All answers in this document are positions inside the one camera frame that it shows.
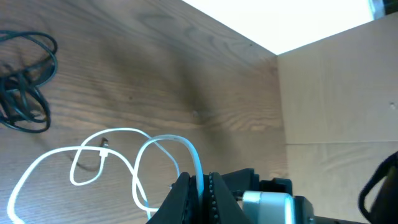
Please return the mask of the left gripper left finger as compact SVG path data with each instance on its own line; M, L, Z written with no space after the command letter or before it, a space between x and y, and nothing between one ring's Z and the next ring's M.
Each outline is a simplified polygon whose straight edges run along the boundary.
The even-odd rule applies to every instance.
M164 202L147 224L190 224L198 213L196 178L182 172Z

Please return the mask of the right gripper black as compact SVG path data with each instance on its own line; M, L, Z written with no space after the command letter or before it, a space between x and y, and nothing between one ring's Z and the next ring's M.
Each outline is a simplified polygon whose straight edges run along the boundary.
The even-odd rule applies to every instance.
M242 202L246 191L287 193L294 198L295 224L314 224L312 204L303 196L294 196L292 181L273 178L261 180L254 169L242 169L222 175L222 178L237 201Z

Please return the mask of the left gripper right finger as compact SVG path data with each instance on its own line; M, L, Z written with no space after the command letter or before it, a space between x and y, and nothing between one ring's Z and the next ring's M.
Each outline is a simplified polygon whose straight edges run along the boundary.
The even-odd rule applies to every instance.
M203 222L208 224L250 224L221 175L210 173L204 178Z

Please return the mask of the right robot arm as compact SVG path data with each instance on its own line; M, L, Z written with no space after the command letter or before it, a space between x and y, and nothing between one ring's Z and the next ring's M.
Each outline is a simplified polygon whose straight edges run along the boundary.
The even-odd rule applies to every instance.
M292 181L260 180L253 169L222 176L232 195L243 203L251 223L348 223L319 217L303 196L294 196ZM359 193L358 208L369 223L397 223L397 153L382 161Z

